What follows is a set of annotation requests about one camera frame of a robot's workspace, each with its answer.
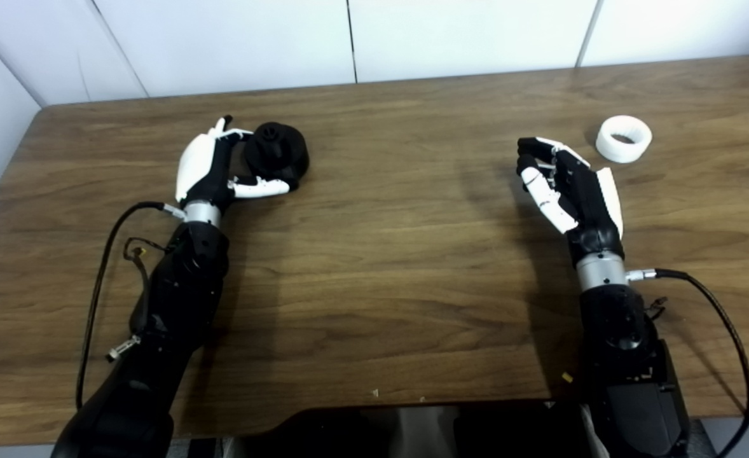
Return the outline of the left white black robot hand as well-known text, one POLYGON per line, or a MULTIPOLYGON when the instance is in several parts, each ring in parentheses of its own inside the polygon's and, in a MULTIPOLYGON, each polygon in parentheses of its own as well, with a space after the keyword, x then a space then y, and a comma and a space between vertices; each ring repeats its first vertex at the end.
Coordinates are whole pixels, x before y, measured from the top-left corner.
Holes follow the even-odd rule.
POLYGON ((230 174, 234 148, 255 136, 250 130, 229 128, 231 121, 230 115, 221 117, 214 127, 198 134, 184 149, 175 188, 175 200, 183 211, 192 212, 195 205, 206 205, 223 212, 236 200, 273 197, 295 190, 282 179, 230 174))

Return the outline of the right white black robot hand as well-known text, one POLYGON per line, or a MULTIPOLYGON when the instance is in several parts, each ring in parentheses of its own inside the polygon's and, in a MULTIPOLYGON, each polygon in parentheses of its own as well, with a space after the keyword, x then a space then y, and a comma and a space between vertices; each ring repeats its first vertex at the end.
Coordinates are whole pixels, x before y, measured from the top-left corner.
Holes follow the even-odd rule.
POLYGON ((564 143, 519 138, 516 172, 544 217, 567 239, 572 263, 610 253, 625 258, 621 201, 609 168, 594 170, 564 143))

